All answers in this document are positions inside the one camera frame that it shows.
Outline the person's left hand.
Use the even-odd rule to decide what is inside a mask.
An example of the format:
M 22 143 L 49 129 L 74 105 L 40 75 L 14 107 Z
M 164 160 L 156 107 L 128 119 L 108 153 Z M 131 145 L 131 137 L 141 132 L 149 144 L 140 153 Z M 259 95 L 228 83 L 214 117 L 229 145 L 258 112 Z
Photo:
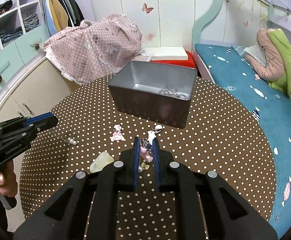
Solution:
M 15 197 L 17 192 L 17 177 L 14 173 L 14 163 L 11 160 L 0 170 L 0 193 L 3 196 Z

